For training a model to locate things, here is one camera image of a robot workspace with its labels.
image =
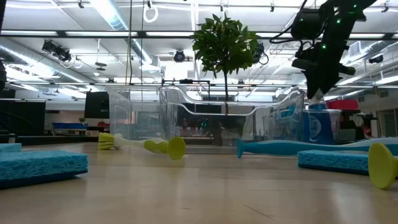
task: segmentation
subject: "clear plastic bin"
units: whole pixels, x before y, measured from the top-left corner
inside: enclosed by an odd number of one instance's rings
[[[180,136],[188,145],[213,147],[235,147],[238,138],[300,140],[304,98],[301,90],[277,103],[198,101],[175,86],[161,88],[159,95],[161,133],[166,140]]]
[[[159,96],[142,100],[146,91],[158,87],[107,87],[109,94],[109,128],[111,134],[122,134],[125,139],[143,140],[159,138]]]

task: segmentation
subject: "red object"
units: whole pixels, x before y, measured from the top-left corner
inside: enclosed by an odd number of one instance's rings
[[[100,121],[97,124],[98,127],[109,127],[109,124],[106,124],[104,121]]]
[[[327,101],[328,109],[337,110],[358,110],[358,102],[356,100],[333,100]]]

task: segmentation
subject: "gymnastic ring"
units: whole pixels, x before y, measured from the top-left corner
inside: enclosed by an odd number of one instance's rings
[[[154,17],[152,19],[148,19],[147,18],[147,11],[149,9],[155,10],[155,15],[154,15]],[[157,10],[157,8],[155,6],[145,7],[144,8],[144,16],[143,16],[143,18],[144,18],[145,22],[148,22],[148,23],[154,22],[157,19],[158,15],[159,15],[159,12],[158,12],[158,10]]]

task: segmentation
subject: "blue sponge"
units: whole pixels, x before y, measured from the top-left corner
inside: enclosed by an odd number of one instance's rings
[[[301,168],[369,175],[367,154],[309,150],[298,152],[297,163]]]
[[[86,173],[87,155],[65,151],[5,152],[0,156],[0,189],[39,184]]]
[[[20,143],[0,144],[0,153],[2,152],[20,152],[22,145]]]

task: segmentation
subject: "black monitor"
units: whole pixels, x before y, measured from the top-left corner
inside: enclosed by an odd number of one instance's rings
[[[87,93],[85,118],[109,118],[109,95],[107,92]]]

